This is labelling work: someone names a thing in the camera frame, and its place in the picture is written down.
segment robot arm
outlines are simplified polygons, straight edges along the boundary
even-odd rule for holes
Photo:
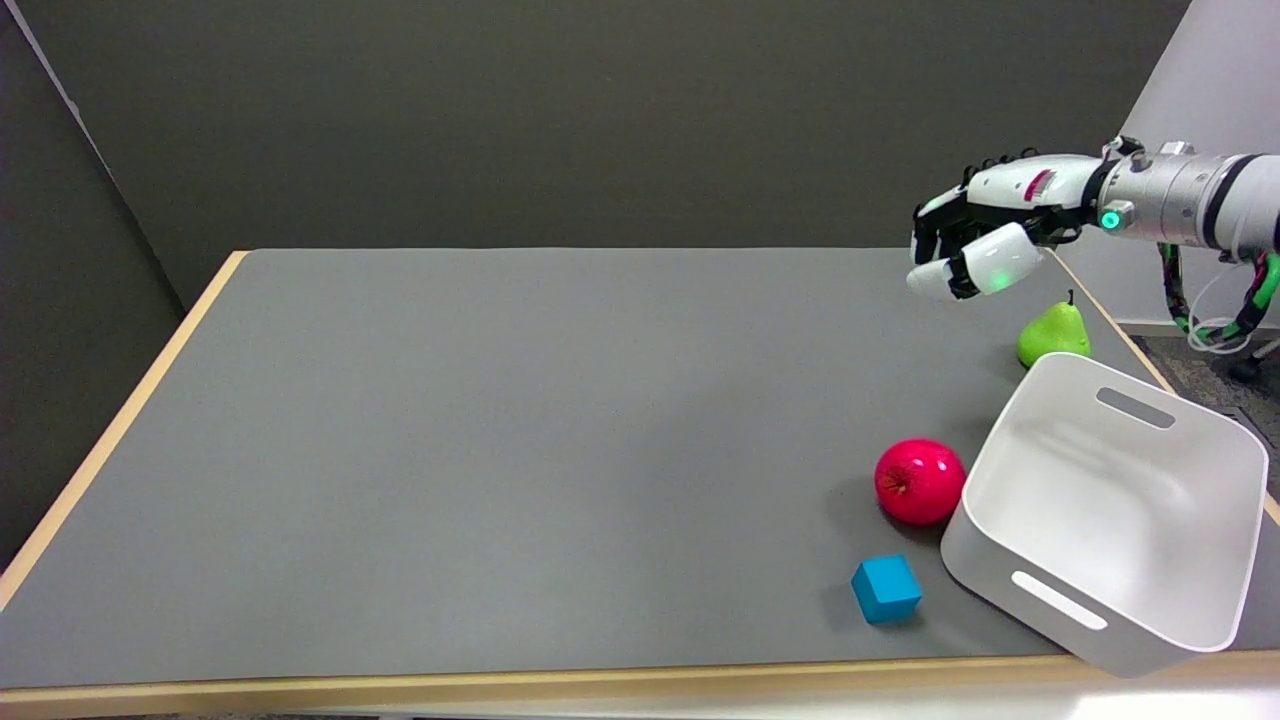
[[[1280,252],[1280,155],[1208,158],[1185,142],[1148,152],[1123,136],[1098,158],[1028,149],[966,168],[960,184],[916,208],[914,225],[908,286],[940,300],[1009,287],[1036,269],[1039,247],[1070,242],[1084,225],[1158,242],[1166,265],[1181,245],[1262,263]]]

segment wooden table edge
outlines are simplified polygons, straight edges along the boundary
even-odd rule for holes
[[[120,406],[120,411],[115,414],[111,423],[102,432],[102,437],[97,438],[93,448],[88,451],[84,456],[84,461],[81,462],[79,468],[76,469],[76,474],[72,479],[67,482],[67,487],[63,492],[58,495],[58,500],[50,506],[49,512],[40,520],[36,529],[23,543],[22,548],[18,550],[18,555],[14,556],[9,568],[5,569],[4,575],[0,575],[0,611],[4,611],[9,601],[13,600],[14,593],[22,585],[22,582],[27,579],[27,574],[40,560],[40,556],[52,542],[54,536],[58,534],[59,528],[76,509],[76,503],[79,502],[81,497],[88,489],[88,486],[93,483],[93,478],[97,477],[99,470],[110,457],[115,446],[119,445],[120,438],[124,437],[125,430],[133,424],[133,420],[138,416],[142,406],[146,405],[151,393],[155,391],[156,386],[160,384],[160,379],[164,374],[169,372],[169,366],[173,365],[174,359],[182,347],[187,345],[187,340],[191,338],[191,333],[196,331],[196,325],[205,318],[205,313],[218,299],[218,295],[223,291],[227,281],[230,279],[232,274],[236,273],[236,268],[241,264],[241,260],[248,252],[237,251],[232,252],[223,263],[223,266],[210,281],[209,287],[205,292],[200,295],[196,304],[192,305],[191,311],[183,318],[182,323],[178,324],[178,329],[174,331],[173,337],[165,343],[164,350],[156,356],[151,366],[147,368],[142,380],[138,383],[133,392],[129,393],[128,400]]]
[[[13,562],[0,575],[0,611],[13,598],[58,529],[83,497],[124,432],[137,418],[187,340],[204,319],[247,251],[233,252],[214,275],[173,337],[143,375],[102,437],[86,456]],[[1111,328],[1166,391],[1172,386],[1129,338],[1110,313],[1057,254],[1055,260]],[[1267,496],[1267,514],[1280,523],[1280,509]],[[1229,651],[1178,665],[1162,678],[1229,679],[1280,676],[1280,650]],[[358,678],[270,678],[122,685],[0,689],[0,710],[9,720],[47,717],[306,710],[475,701],[577,700],[589,697],[671,697],[753,694],[855,688],[910,688],[996,683],[1119,682],[1070,655],[1028,657],[954,657],[859,662],[563,670],[548,673],[476,673]]]

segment carpet floor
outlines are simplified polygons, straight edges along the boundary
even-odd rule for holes
[[[1228,369],[1244,354],[1197,352],[1183,337],[1135,337],[1178,395],[1216,410],[1253,430],[1271,454],[1267,489],[1280,498],[1280,352],[1262,363],[1262,374],[1249,384],[1228,377]]]

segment table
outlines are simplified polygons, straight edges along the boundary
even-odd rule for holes
[[[972,462],[1078,287],[1046,265],[937,304],[900,250],[238,254],[0,579],[0,707],[1097,680],[868,487],[906,436]],[[893,629],[847,588],[883,552],[925,596]],[[1277,579],[1268,520],[1236,650],[1165,676],[1275,676]]]

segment white plastic bin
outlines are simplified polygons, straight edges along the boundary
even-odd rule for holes
[[[1235,639],[1266,478],[1266,448],[1239,424],[1046,355],[974,461],[942,560],[1068,651],[1137,678]]]

